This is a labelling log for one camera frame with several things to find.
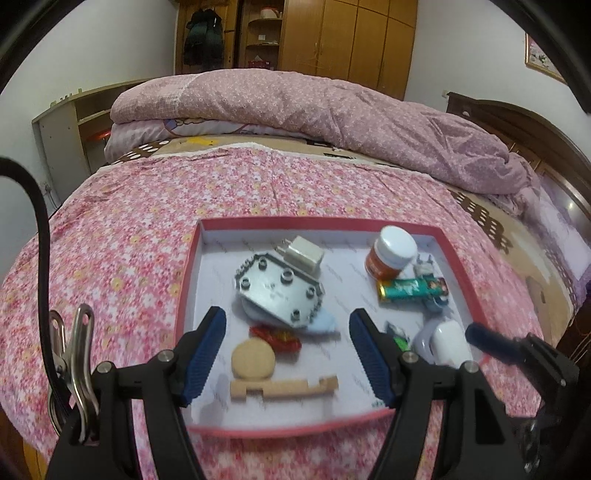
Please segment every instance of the blue handle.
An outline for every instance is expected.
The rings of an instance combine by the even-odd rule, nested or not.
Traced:
[[[524,361],[518,342],[489,330],[480,323],[468,325],[466,341],[506,365],[519,365]]]

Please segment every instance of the pink floral bedsheet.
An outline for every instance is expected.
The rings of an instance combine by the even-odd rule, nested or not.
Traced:
[[[69,335],[78,304],[92,306],[93,368],[105,359],[120,367],[145,362],[173,346],[180,281],[197,221],[248,215],[391,219],[442,228],[489,322],[509,336],[541,336],[524,283],[439,182],[397,168],[246,147],[142,158],[87,180],[51,221],[50,307],[64,317]],[[57,437],[47,417],[36,269],[33,239],[0,297],[0,402],[23,438],[49,456]],[[539,397],[515,368],[490,361],[483,370],[509,414],[535,413]],[[134,405],[134,417],[144,478],[154,479],[141,404]],[[435,405],[417,478],[430,478],[440,420],[441,405]],[[211,479],[361,479],[389,421],[284,440],[192,441]]]

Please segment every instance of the wooden toy piece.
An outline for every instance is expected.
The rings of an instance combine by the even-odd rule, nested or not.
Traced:
[[[266,341],[251,338],[232,352],[232,372],[244,380],[264,380],[275,371],[275,352]]]
[[[318,385],[310,387],[307,380],[233,380],[230,382],[230,397],[245,399],[249,392],[262,392],[263,399],[287,398],[287,397],[309,397],[311,395],[322,395],[333,393],[339,389],[339,380],[336,375],[321,378]]]

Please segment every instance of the folded blanket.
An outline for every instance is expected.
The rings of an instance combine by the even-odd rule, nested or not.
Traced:
[[[105,160],[113,163],[135,147],[150,142],[170,140],[171,138],[178,137],[225,134],[274,135],[276,137],[307,138],[313,140],[312,137],[299,132],[288,132],[281,128],[224,120],[208,120],[204,118],[141,120],[113,125],[111,137],[105,147]]]
[[[321,138],[475,193],[539,197],[527,162],[467,119],[343,80],[262,69],[150,80],[116,100],[116,124],[206,118]]]

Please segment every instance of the battery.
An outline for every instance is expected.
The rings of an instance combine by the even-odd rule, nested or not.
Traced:
[[[442,277],[396,278],[377,282],[378,300],[423,300],[445,297],[449,291]]]

